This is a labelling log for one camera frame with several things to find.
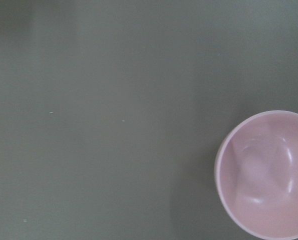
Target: gray surface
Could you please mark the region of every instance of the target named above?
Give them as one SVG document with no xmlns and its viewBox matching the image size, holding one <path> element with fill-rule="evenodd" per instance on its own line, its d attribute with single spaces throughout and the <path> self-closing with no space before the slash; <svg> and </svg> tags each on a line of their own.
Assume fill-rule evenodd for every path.
<svg viewBox="0 0 298 240">
<path fill-rule="evenodd" d="M 298 1 L 0 1 L 0 240 L 256 239 L 213 163 L 274 109 Z"/>
</svg>

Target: bowl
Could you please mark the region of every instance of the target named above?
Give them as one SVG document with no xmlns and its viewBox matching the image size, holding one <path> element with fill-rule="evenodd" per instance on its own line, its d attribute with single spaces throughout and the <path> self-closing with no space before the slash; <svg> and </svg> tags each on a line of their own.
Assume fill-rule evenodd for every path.
<svg viewBox="0 0 298 240">
<path fill-rule="evenodd" d="M 298 238 L 298 114 L 266 111 L 234 128 L 219 148 L 215 182 L 243 230 L 265 240 Z"/>
</svg>

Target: empty bowl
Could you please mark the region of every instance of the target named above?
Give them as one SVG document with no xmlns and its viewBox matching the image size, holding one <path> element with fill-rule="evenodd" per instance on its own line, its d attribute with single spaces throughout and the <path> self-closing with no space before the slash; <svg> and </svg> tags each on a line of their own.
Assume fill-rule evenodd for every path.
<svg viewBox="0 0 298 240">
<path fill-rule="evenodd" d="M 298 114 L 266 111 L 239 124 L 215 161 L 221 202 L 248 233 L 298 238 Z"/>
</svg>

